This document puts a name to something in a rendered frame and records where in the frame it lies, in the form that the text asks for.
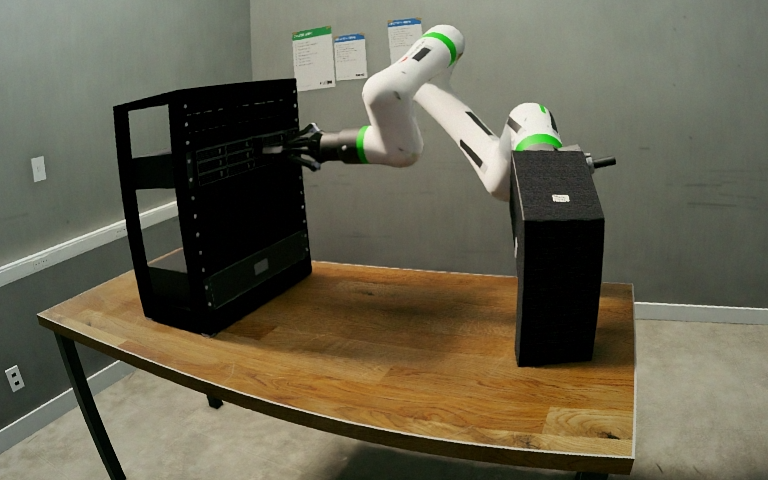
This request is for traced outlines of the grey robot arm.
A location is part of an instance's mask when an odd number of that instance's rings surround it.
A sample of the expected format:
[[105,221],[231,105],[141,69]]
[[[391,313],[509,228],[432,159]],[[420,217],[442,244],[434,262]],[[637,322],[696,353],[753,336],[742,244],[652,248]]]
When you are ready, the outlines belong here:
[[412,99],[449,133],[488,192],[501,201],[510,201],[511,150],[583,151],[579,144],[563,147],[552,114],[535,103],[516,107],[501,138],[494,135],[449,83],[464,49],[456,28],[438,25],[398,62],[372,76],[363,89],[372,127],[341,130],[337,140],[341,161],[396,168],[414,164],[422,154],[423,139]]

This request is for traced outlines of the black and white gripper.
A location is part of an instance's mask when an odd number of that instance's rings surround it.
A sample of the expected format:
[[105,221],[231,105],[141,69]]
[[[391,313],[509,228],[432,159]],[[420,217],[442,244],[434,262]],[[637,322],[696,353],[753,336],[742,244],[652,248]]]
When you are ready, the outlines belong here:
[[[313,132],[315,133],[308,139],[308,141],[290,143],[291,140]],[[273,148],[270,148],[271,146],[262,148],[263,154],[274,153],[275,155],[285,155],[286,161],[307,167],[315,172],[320,170],[320,165],[326,161],[341,161],[337,151],[337,140],[340,132],[341,131],[325,132],[317,128],[317,123],[312,123],[305,129],[285,137],[283,139],[283,144],[276,144]],[[321,138],[322,141],[320,142]],[[308,149],[292,149],[304,146],[307,146]],[[288,148],[289,150],[287,150]],[[309,155],[315,162],[289,154]]]

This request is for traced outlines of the black server rack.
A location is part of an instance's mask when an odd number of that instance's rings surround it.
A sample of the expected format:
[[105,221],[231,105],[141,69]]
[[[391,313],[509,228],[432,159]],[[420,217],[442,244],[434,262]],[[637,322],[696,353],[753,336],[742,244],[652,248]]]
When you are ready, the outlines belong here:
[[[152,104],[168,105],[171,148],[132,157],[128,111]],[[262,150],[300,131],[297,78],[180,89],[117,105],[113,114],[147,320],[211,338],[311,275],[302,166]],[[172,188],[183,249],[147,265],[136,190]]]

